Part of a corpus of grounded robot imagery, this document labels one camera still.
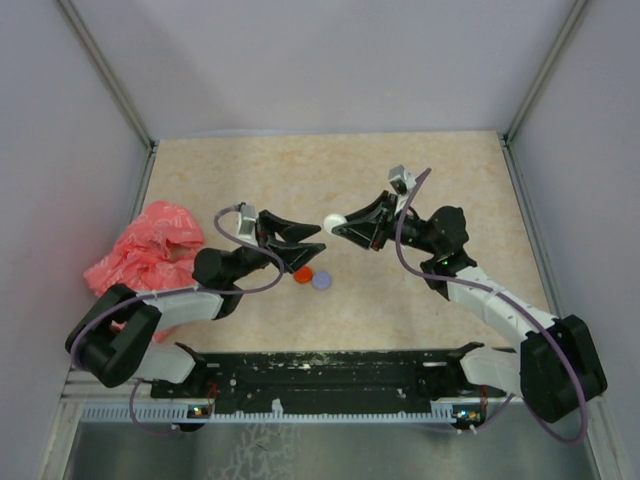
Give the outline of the orange charging case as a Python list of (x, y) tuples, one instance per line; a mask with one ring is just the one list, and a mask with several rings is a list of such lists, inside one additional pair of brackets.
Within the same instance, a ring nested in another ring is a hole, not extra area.
[(303, 266), (293, 274), (293, 279), (299, 284), (307, 284), (313, 280), (314, 272), (308, 266)]

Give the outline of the white charging case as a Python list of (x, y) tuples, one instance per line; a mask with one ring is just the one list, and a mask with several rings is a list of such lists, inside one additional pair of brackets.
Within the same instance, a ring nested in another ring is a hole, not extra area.
[(338, 213), (331, 213), (323, 220), (323, 229), (328, 234), (332, 234), (333, 230), (347, 223), (346, 218)]

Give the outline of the purple charging case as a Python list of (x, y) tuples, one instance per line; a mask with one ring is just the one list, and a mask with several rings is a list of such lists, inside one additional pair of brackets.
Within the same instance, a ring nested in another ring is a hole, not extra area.
[(328, 290), (332, 286), (332, 283), (332, 276), (326, 271), (315, 272), (311, 279), (312, 287), (319, 291)]

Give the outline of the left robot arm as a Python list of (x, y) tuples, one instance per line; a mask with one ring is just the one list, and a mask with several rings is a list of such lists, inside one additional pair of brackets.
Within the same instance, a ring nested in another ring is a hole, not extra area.
[(184, 345), (157, 344), (154, 335), (230, 316), (249, 293), (239, 280), (268, 266), (276, 267), (279, 277), (294, 274), (326, 248), (309, 240), (320, 232), (317, 224), (286, 220), (247, 204), (227, 207), (214, 219), (228, 214), (238, 217), (230, 237), (235, 250), (201, 249), (194, 259), (194, 282), (187, 287), (136, 292), (122, 283), (111, 286), (65, 341), (72, 365), (107, 388), (130, 379), (160, 380), (186, 396), (201, 394), (208, 373), (196, 365), (195, 352)]

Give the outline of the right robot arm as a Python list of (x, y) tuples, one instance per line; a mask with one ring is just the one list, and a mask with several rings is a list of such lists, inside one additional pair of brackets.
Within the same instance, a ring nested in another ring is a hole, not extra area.
[(330, 214), (324, 229), (366, 250), (389, 241), (430, 254), (420, 276), (430, 289), (465, 307), (509, 344), (501, 351), (479, 344), (457, 351), (446, 372), (448, 387), (461, 396), (479, 386), (520, 397), (545, 423), (587, 413), (587, 403), (608, 387), (586, 323), (542, 311), (491, 280), (465, 251), (469, 239), (464, 212), (444, 206), (429, 219), (417, 216), (407, 197), (384, 191), (347, 216)]

